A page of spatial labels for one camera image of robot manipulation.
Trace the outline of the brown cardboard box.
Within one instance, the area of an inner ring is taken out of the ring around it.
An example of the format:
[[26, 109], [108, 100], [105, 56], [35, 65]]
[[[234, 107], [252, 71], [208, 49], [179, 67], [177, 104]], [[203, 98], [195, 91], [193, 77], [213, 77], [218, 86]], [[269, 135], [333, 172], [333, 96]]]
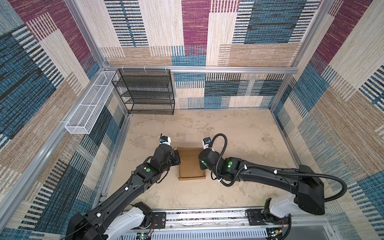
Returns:
[[179, 180], [203, 180], [206, 178], [206, 171], [201, 170], [199, 154], [203, 151], [202, 147], [175, 147], [178, 151], [181, 164], [179, 165]]

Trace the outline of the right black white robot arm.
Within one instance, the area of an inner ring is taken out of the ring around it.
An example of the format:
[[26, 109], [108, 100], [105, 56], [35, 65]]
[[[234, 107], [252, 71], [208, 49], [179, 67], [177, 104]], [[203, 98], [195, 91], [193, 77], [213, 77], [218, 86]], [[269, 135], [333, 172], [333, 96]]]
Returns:
[[[300, 165], [297, 169], [273, 168], [239, 158], [223, 159], [219, 153], [209, 148], [204, 149], [198, 159], [201, 168], [210, 170], [225, 187], [232, 187], [235, 182], [255, 182], [287, 191], [285, 196], [266, 200], [263, 210], [266, 219], [282, 219], [300, 211], [317, 216], [324, 215], [325, 203], [341, 198], [348, 189], [342, 179], [315, 173], [306, 165]], [[326, 198], [323, 179], [340, 183], [341, 190]]]

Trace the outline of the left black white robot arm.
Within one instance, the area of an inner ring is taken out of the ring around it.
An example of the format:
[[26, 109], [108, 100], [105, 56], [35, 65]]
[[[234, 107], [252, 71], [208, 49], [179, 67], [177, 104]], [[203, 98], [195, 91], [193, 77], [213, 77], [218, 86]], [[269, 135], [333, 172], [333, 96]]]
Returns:
[[160, 181], [163, 172], [181, 163], [180, 155], [167, 144], [159, 144], [153, 156], [148, 157], [115, 193], [94, 209], [76, 213], [69, 221], [64, 240], [115, 240], [126, 231], [139, 227], [146, 218], [146, 210], [133, 207], [121, 212], [139, 195]]

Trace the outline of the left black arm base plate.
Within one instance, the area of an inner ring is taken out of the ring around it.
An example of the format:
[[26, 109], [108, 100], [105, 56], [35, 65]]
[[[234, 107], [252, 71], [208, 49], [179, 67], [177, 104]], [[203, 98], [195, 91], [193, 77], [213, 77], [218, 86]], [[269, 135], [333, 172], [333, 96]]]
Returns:
[[142, 229], [164, 229], [166, 227], [167, 213], [152, 212], [146, 214], [140, 225]]

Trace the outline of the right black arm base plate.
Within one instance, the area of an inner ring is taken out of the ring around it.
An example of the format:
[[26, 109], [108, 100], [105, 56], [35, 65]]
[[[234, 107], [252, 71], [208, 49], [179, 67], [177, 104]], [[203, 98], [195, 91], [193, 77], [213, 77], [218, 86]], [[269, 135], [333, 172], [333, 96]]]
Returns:
[[286, 215], [280, 219], [272, 214], [264, 215], [263, 209], [247, 209], [245, 217], [248, 219], [250, 226], [267, 226], [267, 225], [284, 225], [287, 226], [290, 222], [290, 217]]

